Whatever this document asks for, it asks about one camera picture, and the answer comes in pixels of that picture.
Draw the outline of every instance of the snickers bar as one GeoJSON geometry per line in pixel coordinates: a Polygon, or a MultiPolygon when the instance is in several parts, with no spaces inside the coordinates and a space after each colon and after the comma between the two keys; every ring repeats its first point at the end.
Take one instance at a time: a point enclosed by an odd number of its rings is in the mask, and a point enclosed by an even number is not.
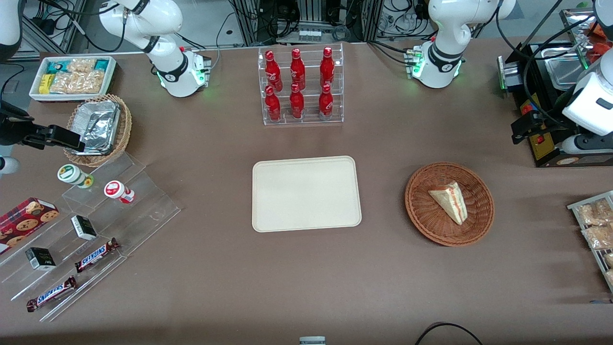
{"type": "Polygon", "coordinates": [[[33,312],[36,309],[42,307],[43,304],[49,302],[50,300],[54,298],[57,298],[62,293],[68,290],[76,289],[76,288],[77,288],[77,281],[75,280],[73,276],[70,276],[68,280],[63,282],[62,284],[43,293],[38,298],[33,298],[32,300],[29,300],[28,304],[26,305],[26,307],[28,308],[28,312],[33,312]]]}
{"type": "Polygon", "coordinates": [[[117,247],[119,247],[119,244],[117,243],[117,240],[115,240],[115,238],[113,237],[109,242],[106,242],[104,246],[98,248],[95,252],[87,255],[85,258],[83,258],[83,260],[77,262],[75,264],[75,267],[77,268],[77,273],[83,272],[87,267],[95,264],[117,247]]]}

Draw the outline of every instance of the acrylic display stand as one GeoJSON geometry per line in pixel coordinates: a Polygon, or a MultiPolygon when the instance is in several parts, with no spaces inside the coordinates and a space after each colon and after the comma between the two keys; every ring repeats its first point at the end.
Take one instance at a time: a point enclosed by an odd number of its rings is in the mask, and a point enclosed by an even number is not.
{"type": "MultiPolygon", "coordinates": [[[[571,210],[575,218],[577,218],[577,222],[579,222],[579,226],[581,227],[581,233],[582,235],[584,235],[584,237],[585,237],[585,229],[587,229],[588,226],[584,224],[583,219],[579,215],[579,212],[578,212],[579,206],[585,205],[585,204],[591,204],[600,199],[605,199],[607,203],[609,204],[609,207],[613,209],[613,199],[612,198],[613,198],[613,191],[596,195],[592,198],[585,199],[578,203],[570,204],[566,207],[569,210],[571,210]]],[[[596,262],[598,263],[598,267],[600,267],[600,271],[603,273],[603,275],[606,271],[613,269],[613,267],[609,267],[609,265],[604,259],[604,256],[606,254],[613,252],[612,249],[592,249],[590,248],[590,250],[592,251],[592,254],[594,254],[594,257],[596,258],[596,262]]],[[[607,282],[607,285],[609,286],[609,290],[613,293],[613,285],[607,279],[605,279],[605,281],[607,282]]]]}
{"type": "Polygon", "coordinates": [[[343,45],[301,45],[300,54],[302,61],[305,63],[306,69],[306,88],[302,90],[302,95],[305,98],[305,113],[302,119],[297,120],[291,114],[289,104],[289,95],[291,94],[292,77],[289,67],[292,63],[291,52],[280,52],[275,47],[263,47],[258,51],[258,74],[260,78],[260,96],[262,98],[262,114],[265,125],[301,125],[313,123],[338,123],[345,119],[345,104],[344,104],[344,78],[343,78],[343,45]],[[321,84],[319,83],[319,65],[324,56],[324,47],[332,48],[332,59],[334,60],[334,81],[332,83],[331,94],[334,97],[332,103],[332,118],[323,121],[319,118],[319,95],[321,95],[321,84]],[[281,121],[272,122],[266,110],[264,98],[264,88],[268,85],[266,79],[266,59],[264,53],[272,50],[275,53],[275,60],[281,68],[281,81],[283,81],[283,90],[276,93],[281,102],[281,121]]]}
{"type": "Polygon", "coordinates": [[[26,312],[28,300],[61,284],[69,276],[75,276],[77,290],[66,292],[32,313],[40,321],[55,319],[179,213],[180,209],[153,183],[144,168],[127,153],[104,163],[91,173],[94,176],[92,187],[79,189],[74,186],[55,202],[60,211],[58,218],[0,257],[2,291],[8,293],[14,303],[22,304],[23,312],[26,312]],[[107,198],[103,189],[111,180],[119,180],[133,190],[134,201],[123,204],[107,198]],[[97,232],[95,240],[77,237],[70,221],[75,214],[89,218],[97,232]],[[77,274],[74,264],[113,237],[121,247],[77,274]],[[32,269],[24,253],[29,247],[47,248],[56,267],[48,272],[32,269]]]}

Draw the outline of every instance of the white tray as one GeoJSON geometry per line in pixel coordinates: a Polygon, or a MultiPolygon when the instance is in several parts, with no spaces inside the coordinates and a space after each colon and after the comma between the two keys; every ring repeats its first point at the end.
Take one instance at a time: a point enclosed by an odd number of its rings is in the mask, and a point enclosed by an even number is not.
{"type": "Polygon", "coordinates": [[[44,58],[40,62],[39,70],[36,72],[36,77],[34,78],[34,82],[32,83],[32,87],[30,88],[30,97],[38,102],[71,102],[71,101],[83,101],[86,99],[94,98],[97,96],[106,95],[109,90],[109,86],[111,84],[111,80],[113,79],[113,73],[115,72],[115,59],[108,55],[85,55],[85,56],[54,56],[52,58],[44,58]],[[58,61],[67,61],[72,60],[74,58],[87,58],[87,59],[97,59],[97,60],[108,60],[109,65],[107,66],[106,71],[104,71],[104,79],[102,79],[102,86],[100,87],[99,93],[79,93],[74,95],[63,95],[57,93],[50,93],[48,95],[43,95],[39,93],[40,80],[42,76],[46,73],[47,67],[50,63],[58,62],[58,61]]]}
{"type": "Polygon", "coordinates": [[[354,227],[362,221],[349,156],[261,161],[253,166],[252,225],[261,233],[354,227]]]}

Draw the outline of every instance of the coca-cola bottle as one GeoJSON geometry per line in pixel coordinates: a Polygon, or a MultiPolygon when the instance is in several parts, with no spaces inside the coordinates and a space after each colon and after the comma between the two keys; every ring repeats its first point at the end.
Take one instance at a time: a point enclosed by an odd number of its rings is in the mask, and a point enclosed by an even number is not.
{"type": "Polygon", "coordinates": [[[292,64],[289,70],[292,73],[292,83],[298,83],[300,89],[304,90],[307,87],[307,74],[298,48],[292,49],[292,64]]]}
{"type": "Polygon", "coordinates": [[[332,48],[330,47],[324,48],[324,58],[319,65],[319,73],[321,75],[319,79],[321,87],[324,87],[326,83],[332,85],[334,81],[334,60],[332,60],[332,48]]]}
{"type": "Polygon", "coordinates": [[[334,97],[330,94],[330,84],[327,83],[321,88],[321,95],[319,95],[319,118],[323,121],[332,118],[332,102],[334,102],[334,97]]]}
{"type": "Polygon", "coordinates": [[[268,50],[264,56],[266,57],[266,78],[268,84],[275,88],[275,91],[281,92],[283,90],[283,82],[281,81],[281,69],[279,64],[275,61],[275,54],[268,50]]]}
{"type": "Polygon", "coordinates": [[[292,94],[289,96],[289,103],[292,106],[292,116],[298,120],[302,118],[305,111],[305,98],[300,92],[298,83],[292,84],[292,94]]]}
{"type": "Polygon", "coordinates": [[[275,90],[272,86],[266,85],[264,91],[266,92],[264,103],[266,103],[266,110],[268,112],[268,117],[270,117],[270,121],[281,121],[281,104],[279,103],[279,98],[275,95],[275,90]]]}

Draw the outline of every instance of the small black box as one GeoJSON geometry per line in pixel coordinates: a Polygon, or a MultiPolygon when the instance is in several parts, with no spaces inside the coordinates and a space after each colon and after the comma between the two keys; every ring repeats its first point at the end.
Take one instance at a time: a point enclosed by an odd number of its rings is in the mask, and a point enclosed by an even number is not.
{"type": "Polygon", "coordinates": [[[88,241],[93,241],[96,239],[96,231],[91,225],[89,219],[82,215],[76,215],[71,218],[70,221],[72,221],[72,227],[75,228],[77,236],[88,241]]]}
{"type": "Polygon", "coordinates": [[[55,268],[55,262],[48,249],[30,247],[26,250],[26,256],[34,269],[38,269],[39,271],[51,271],[55,268]]]}

